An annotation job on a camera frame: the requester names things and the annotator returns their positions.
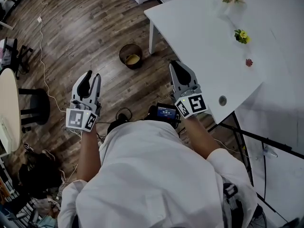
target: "sleeve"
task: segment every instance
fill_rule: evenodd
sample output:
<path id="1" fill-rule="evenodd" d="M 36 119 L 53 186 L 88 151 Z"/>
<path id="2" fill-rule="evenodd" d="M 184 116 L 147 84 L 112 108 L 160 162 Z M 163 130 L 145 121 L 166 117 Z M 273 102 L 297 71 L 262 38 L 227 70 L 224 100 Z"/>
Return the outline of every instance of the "sleeve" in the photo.
<path id="1" fill-rule="evenodd" d="M 76 199 L 87 184 L 84 180 L 76 180 L 62 192 L 61 210 L 58 215 L 58 227 L 71 228 L 76 216 Z"/>
<path id="2" fill-rule="evenodd" d="M 247 227 L 257 207 L 257 194 L 250 183 L 244 164 L 224 149 L 213 151 L 207 161 L 211 163 L 216 173 L 236 185 L 244 211 L 242 227 Z"/>

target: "white shirt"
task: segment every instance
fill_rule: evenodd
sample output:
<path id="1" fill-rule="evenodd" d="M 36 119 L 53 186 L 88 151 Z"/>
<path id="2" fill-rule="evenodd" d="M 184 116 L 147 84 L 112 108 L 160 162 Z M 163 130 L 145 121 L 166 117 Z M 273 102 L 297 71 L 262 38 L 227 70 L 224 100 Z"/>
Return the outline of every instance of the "white shirt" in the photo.
<path id="1" fill-rule="evenodd" d="M 243 163 L 224 149 L 203 159 L 167 123 L 125 123 L 108 134 L 105 149 L 92 180 L 64 189 L 59 228 L 70 228 L 76 213 L 83 228 L 222 228 L 222 177 L 244 197 L 243 227 L 256 209 Z"/>

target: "display screen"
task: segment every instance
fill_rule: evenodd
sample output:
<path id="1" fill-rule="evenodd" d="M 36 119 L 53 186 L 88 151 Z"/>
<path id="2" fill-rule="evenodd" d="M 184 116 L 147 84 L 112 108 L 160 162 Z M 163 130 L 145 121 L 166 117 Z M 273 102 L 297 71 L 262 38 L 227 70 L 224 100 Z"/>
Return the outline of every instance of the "display screen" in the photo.
<path id="1" fill-rule="evenodd" d="M 157 108 L 157 116 L 166 117 L 166 118 L 170 118 L 170 119 L 175 119 L 176 110 L 166 108 L 166 107 L 158 107 Z"/>

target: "forearm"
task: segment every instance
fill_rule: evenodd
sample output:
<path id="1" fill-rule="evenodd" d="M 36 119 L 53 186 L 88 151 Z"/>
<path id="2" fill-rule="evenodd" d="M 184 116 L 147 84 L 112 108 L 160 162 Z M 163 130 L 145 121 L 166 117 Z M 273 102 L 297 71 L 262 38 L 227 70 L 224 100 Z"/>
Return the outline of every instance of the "forearm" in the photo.
<path id="1" fill-rule="evenodd" d="M 77 180 L 90 181 L 99 172 L 100 168 L 96 125 L 94 125 L 90 133 L 82 133 Z"/>
<path id="2" fill-rule="evenodd" d="M 219 148 L 219 145 L 196 117 L 185 119 L 184 123 L 194 151 L 204 159 Z"/>

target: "black shoe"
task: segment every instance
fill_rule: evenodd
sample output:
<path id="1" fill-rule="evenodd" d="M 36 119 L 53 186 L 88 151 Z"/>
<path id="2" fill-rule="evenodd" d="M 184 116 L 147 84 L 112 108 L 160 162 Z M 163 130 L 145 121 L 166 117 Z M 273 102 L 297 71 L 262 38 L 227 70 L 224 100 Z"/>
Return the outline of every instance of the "black shoe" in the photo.
<path id="1" fill-rule="evenodd" d="M 120 113 L 120 114 L 118 115 L 118 119 L 119 119 L 119 120 L 123 120 L 123 121 L 125 121 L 125 122 L 128 122 L 128 121 L 129 121 L 129 119 L 127 118 L 127 116 L 126 116 L 125 114 L 122 114 L 122 113 Z"/>

